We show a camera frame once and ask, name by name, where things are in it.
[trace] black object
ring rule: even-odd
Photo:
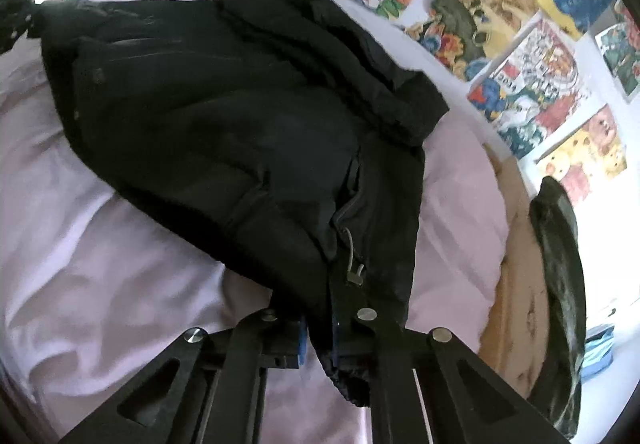
[[[30,34],[82,161],[157,222],[294,302],[326,354],[329,270],[404,324],[422,143],[448,110],[331,0],[45,2]]]
[[[580,416],[587,308],[577,222],[558,181],[551,177],[542,180],[529,218],[542,250],[549,299],[546,357],[529,402],[563,435],[572,438]]]
[[[374,444],[424,444],[429,432],[436,444],[566,444],[447,329],[364,311],[336,357],[370,370]],[[277,309],[212,336],[190,329],[60,444],[257,444],[267,370],[297,368],[305,339],[302,319]]]

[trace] bed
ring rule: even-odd
[[[465,107],[465,85],[414,56],[415,43],[388,24],[335,1],[399,65],[425,70],[451,107],[424,144],[407,326],[452,329],[527,397],[549,314],[516,163],[499,145],[487,153],[494,139]],[[153,222],[78,160],[39,42],[27,38],[0,58],[0,189],[0,410],[33,442],[69,432],[186,328],[220,331],[268,305],[270,291]],[[367,417],[309,345],[300,370],[270,372],[260,441],[370,442]]]

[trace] mattress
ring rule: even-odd
[[[452,105],[424,144],[407,326],[447,326],[477,352],[509,228],[485,139],[461,111],[468,88],[435,61],[417,63],[415,42],[391,25],[336,1],[400,65],[425,70]],[[186,328],[220,331],[270,300],[270,291],[152,221],[76,158],[36,40],[21,38],[0,58],[0,190],[4,384],[49,441]],[[367,417],[340,396],[308,345],[299,370],[270,371],[260,441],[368,442]]]

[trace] black fabric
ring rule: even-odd
[[[549,341],[540,377],[528,401],[567,438],[578,430],[586,339],[586,298],[577,223],[569,198],[551,177],[542,180],[529,217],[545,267]]]
[[[404,323],[422,142],[447,111],[330,0],[41,5],[31,31],[72,148],[155,220],[308,316],[332,369],[327,274],[348,253]]]

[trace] bolt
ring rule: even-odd
[[[262,321],[276,321],[278,317],[276,316],[276,312],[273,309],[267,309],[262,312]]]
[[[205,338],[206,335],[207,331],[205,329],[201,329],[200,327],[193,327],[184,331],[182,337],[187,343],[199,343]]]
[[[443,327],[438,327],[436,329],[433,329],[431,336],[438,343],[449,343],[451,341],[451,338],[453,337],[451,334],[451,331]]]
[[[377,317],[378,313],[369,307],[358,310],[358,319],[362,321],[373,321]]]

